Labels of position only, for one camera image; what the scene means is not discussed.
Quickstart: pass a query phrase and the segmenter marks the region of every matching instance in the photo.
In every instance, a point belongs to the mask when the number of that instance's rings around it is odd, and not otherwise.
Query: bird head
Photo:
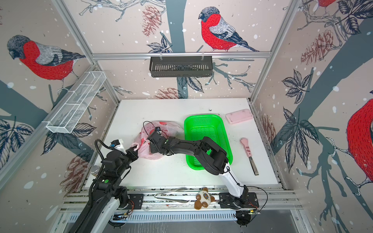
[[[8,41],[8,50],[10,56],[15,59],[19,57],[20,59],[25,59],[25,53],[23,52],[23,45],[29,42],[30,39],[23,35],[16,35],[13,36]]]
[[[220,14],[219,10],[214,6],[209,6],[203,9],[200,13],[198,19],[201,19],[204,23],[209,19],[213,14]]]

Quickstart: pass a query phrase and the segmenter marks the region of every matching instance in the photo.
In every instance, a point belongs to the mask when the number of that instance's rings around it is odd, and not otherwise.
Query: pink handled spatula
[[[251,167],[253,168],[254,174],[256,176],[259,175],[259,172],[258,172],[258,170],[257,170],[257,168],[255,166],[254,160],[253,160],[253,158],[251,156],[251,151],[250,151],[250,148],[249,148],[249,140],[247,140],[247,138],[241,138],[240,142],[241,142],[242,146],[244,146],[244,149],[245,149],[247,157],[249,157],[249,160],[250,160],[250,163],[251,163]]]

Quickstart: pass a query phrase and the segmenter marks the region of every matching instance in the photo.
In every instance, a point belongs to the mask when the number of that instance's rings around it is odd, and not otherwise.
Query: black metal basket
[[[151,57],[152,77],[210,77],[212,75],[212,56]]]

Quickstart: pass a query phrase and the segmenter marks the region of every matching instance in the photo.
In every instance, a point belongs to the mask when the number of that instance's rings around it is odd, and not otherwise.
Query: pink handle
[[[240,142],[242,146],[244,146],[247,157],[251,157],[251,151],[249,148],[249,140],[247,140],[247,138],[241,138]]]

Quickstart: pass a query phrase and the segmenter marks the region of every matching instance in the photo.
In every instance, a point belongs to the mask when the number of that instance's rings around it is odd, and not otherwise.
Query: white table
[[[113,122],[105,138],[105,144],[115,139],[123,139],[125,148],[128,148],[136,135],[141,131],[142,123],[148,121],[174,121],[184,128],[184,120],[188,116],[202,114],[219,115],[224,122],[229,144],[233,154],[231,169],[245,185],[273,185],[278,184],[271,163],[267,156],[258,128],[254,120],[230,125],[225,114],[234,111],[249,109],[245,98],[218,98],[218,99],[178,99],[178,100],[122,100]],[[245,151],[240,144],[241,138],[247,138],[254,162],[259,175],[255,176]],[[102,147],[104,157],[109,152]],[[95,165],[101,165],[97,157]],[[131,163],[132,170],[121,182],[128,188],[174,188],[188,187],[201,188],[204,186],[219,187],[223,182],[205,170],[191,169],[185,160],[184,154],[164,156],[159,160],[139,158]],[[88,188],[93,175],[89,175],[86,187]]]

